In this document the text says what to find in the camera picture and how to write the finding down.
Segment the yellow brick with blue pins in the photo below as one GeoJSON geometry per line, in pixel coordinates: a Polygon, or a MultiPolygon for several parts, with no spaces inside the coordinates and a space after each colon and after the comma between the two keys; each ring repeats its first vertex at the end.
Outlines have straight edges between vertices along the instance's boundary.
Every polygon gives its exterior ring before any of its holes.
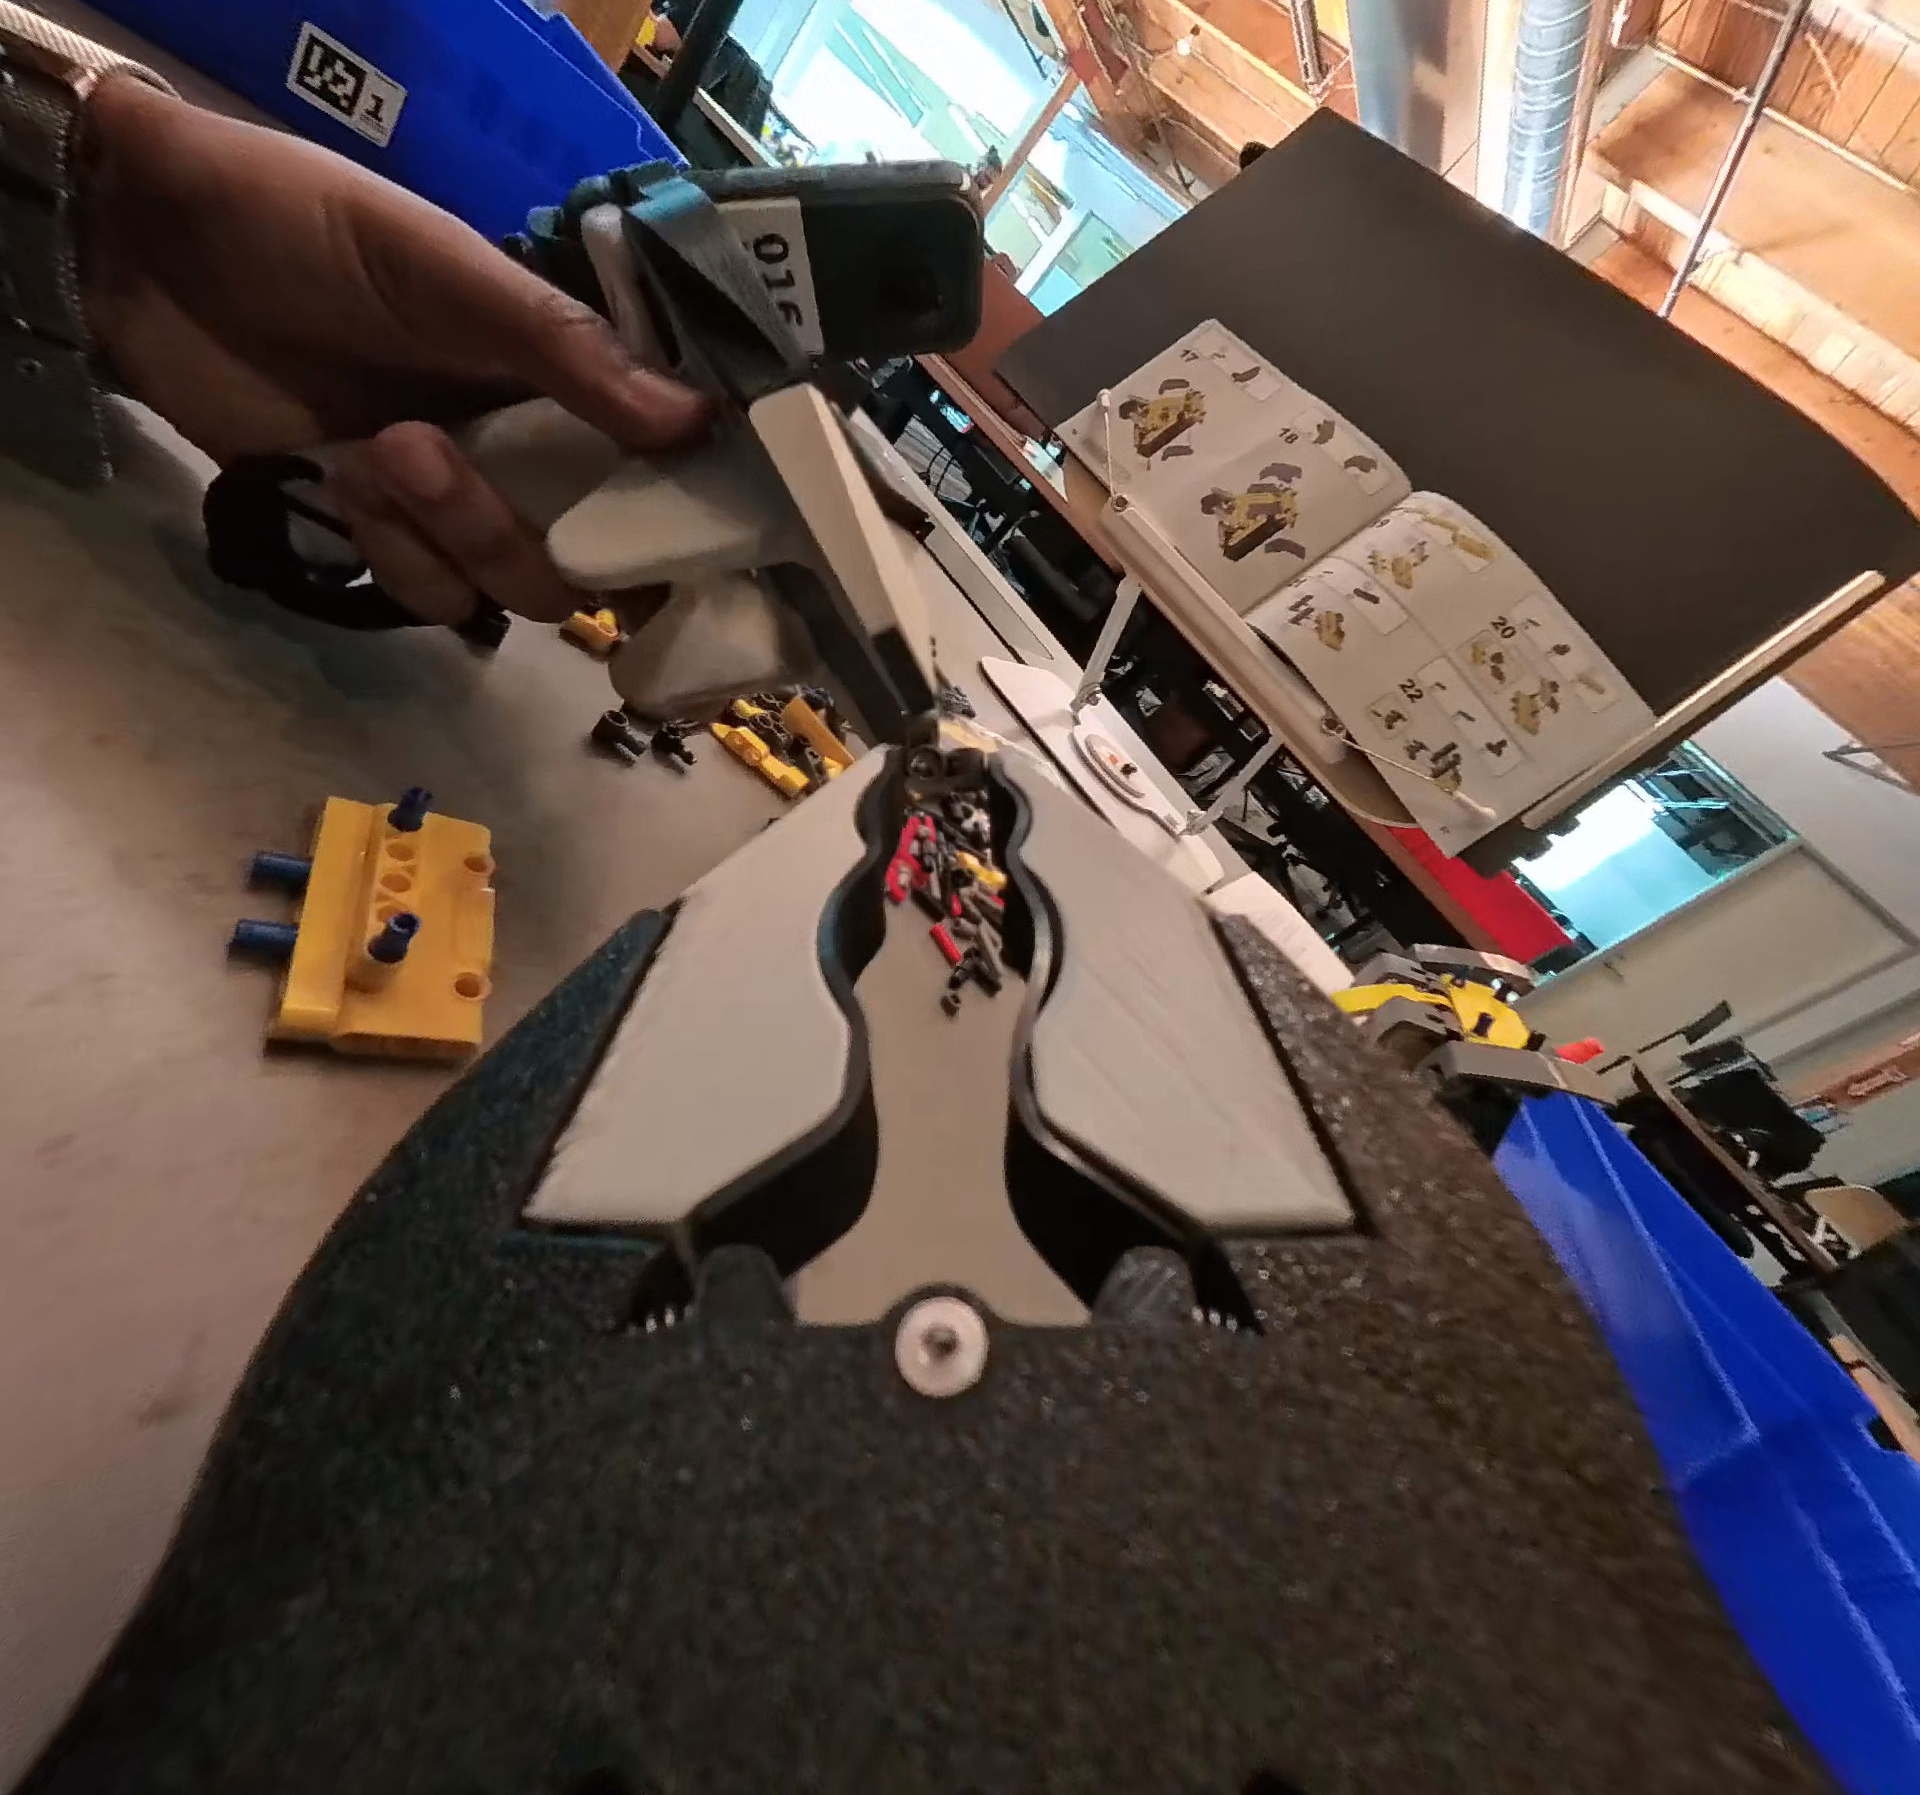
{"type": "Polygon", "coordinates": [[[257,851],[249,887],[279,918],[239,918],[227,955],[274,968],[270,1052],[471,1062],[497,955],[493,834],[429,789],[327,797],[301,851],[257,851]]]}

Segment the pile of toy building pieces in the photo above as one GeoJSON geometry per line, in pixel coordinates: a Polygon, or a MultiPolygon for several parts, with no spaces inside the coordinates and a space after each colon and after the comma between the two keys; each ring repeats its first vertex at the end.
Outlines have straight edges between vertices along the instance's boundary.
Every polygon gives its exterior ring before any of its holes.
{"type": "MultiPolygon", "coordinates": [[[[614,764],[649,758],[667,772],[689,772],[703,738],[782,803],[803,803],[855,769],[852,726],[816,686],[732,695],[709,718],[649,720],[611,707],[586,735],[614,764]]],[[[994,748],[968,698],[945,689],[930,741],[908,751],[899,829],[880,873],[884,906],[915,909],[945,962],[945,1017],[958,1017],[973,989],[998,995],[1007,984],[1007,873],[988,791],[994,748]]]]}

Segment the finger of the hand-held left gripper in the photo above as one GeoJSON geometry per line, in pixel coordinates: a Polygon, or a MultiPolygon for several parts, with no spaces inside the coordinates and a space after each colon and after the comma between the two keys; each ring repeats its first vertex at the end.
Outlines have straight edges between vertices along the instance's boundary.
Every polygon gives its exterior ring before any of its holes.
{"type": "Polygon", "coordinates": [[[800,618],[862,724],[884,741],[926,738],[940,689],[930,608],[837,408],[797,385],[757,400],[747,422],[796,512],[772,558],[781,587],[818,587],[800,618]]]}

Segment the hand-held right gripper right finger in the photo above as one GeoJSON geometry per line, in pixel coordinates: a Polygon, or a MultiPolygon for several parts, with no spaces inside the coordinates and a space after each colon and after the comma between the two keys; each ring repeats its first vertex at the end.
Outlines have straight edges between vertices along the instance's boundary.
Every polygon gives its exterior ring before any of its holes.
{"type": "Polygon", "coordinates": [[[994,755],[988,785],[1022,978],[1022,1126],[1184,1238],[1355,1231],[1203,897],[1028,754],[994,755]]]}

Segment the silver ventilation duct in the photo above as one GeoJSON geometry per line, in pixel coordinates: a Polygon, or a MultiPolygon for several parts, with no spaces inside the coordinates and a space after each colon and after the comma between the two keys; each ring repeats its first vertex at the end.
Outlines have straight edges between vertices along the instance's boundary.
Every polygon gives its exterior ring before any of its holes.
{"type": "Polygon", "coordinates": [[[1519,0],[1500,214],[1559,246],[1615,0],[1519,0]]]}

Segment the open instruction booklet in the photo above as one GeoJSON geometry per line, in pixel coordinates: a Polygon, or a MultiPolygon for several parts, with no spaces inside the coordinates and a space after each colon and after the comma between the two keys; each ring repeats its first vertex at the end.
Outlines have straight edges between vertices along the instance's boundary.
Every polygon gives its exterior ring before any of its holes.
{"type": "Polygon", "coordinates": [[[1381,819],[1446,856],[1658,724],[1506,541],[1217,318],[1059,437],[1107,488],[1112,550],[1150,600],[1283,726],[1372,769],[1381,819]]]}

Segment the white metal stand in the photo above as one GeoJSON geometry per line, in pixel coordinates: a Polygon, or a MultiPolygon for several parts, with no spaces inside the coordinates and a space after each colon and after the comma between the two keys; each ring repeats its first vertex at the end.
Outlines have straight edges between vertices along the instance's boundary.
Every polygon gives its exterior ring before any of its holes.
{"type": "Polygon", "coordinates": [[[1118,834],[1168,872],[1181,872],[1187,851],[1225,816],[1225,800],[1203,809],[1178,782],[1168,782],[1158,758],[1103,698],[1103,680],[1140,594],[1134,575],[1121,583],[1093,655],[1075,680],[1033,662],[997,655],[982,658],[977,670],[1070,785],[1118,834]]]}

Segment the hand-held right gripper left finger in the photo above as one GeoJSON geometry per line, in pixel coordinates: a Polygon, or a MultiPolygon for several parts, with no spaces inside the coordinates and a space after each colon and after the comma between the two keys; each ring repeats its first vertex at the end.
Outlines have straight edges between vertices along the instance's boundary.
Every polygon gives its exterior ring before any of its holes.
{"type": "Polygon", "coordinates": [[[821,1259],[877,1178],[856,978],[884,940],[901,751],[871,751],[672,909],[528,1195],[533,1228],[667,1244],[686,1263],[821,1259]]]}

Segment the blue plastic bin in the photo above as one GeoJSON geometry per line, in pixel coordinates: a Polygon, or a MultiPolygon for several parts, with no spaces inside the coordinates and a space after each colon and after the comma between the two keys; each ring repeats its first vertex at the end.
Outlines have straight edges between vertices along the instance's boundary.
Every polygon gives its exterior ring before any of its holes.
{"type": "Polygon", "coordinates": [[[1494,1170],[1571,1278],[1694,1554],[1849,1793],[1917,1790],[1917,1462],[1593,1101],[1519,1108],[1494,1170]]]}

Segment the person's left hand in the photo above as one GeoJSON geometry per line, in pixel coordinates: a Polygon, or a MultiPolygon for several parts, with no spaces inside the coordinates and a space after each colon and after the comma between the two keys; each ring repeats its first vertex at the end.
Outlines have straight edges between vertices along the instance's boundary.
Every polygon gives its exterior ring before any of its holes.
{"type": "Polygon", "coordinates": [[[344,524],[419,623],[561,623],[580,594],[452,432],[553,400],[623,450],[709,408],[471,225],[291,134],[116,75],[84,109],[81,282],[134,403],[220,468],[344,445],[344,524]]]}

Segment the yellow grey toy vehicle model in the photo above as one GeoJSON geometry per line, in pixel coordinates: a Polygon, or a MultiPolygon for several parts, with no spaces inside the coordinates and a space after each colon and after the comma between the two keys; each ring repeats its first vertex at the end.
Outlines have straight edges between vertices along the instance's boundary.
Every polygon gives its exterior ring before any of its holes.
{"type": "Polygon", "coordinates": [[[1608,1108],[1604,1079],[1519,1014],[1539,978],[1512,956],[1448,944],[1381,952],[1333,1003],[1462,1116],[1539,1096],[1608,1108]]]}

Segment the red chair seat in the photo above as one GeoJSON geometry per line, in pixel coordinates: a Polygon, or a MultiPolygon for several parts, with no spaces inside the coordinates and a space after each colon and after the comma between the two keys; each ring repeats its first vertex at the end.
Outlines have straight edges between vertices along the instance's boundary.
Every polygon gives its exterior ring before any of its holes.
{"type": "Polygon", "coordinates": [[[1446,856],[1417,826],[1373,825],[1373,835],[1434,909],[1466,935],[1466,944],[1522,966],[1571,949],[1574,935],[1515,873],[1481,873],[1446,856]]]}

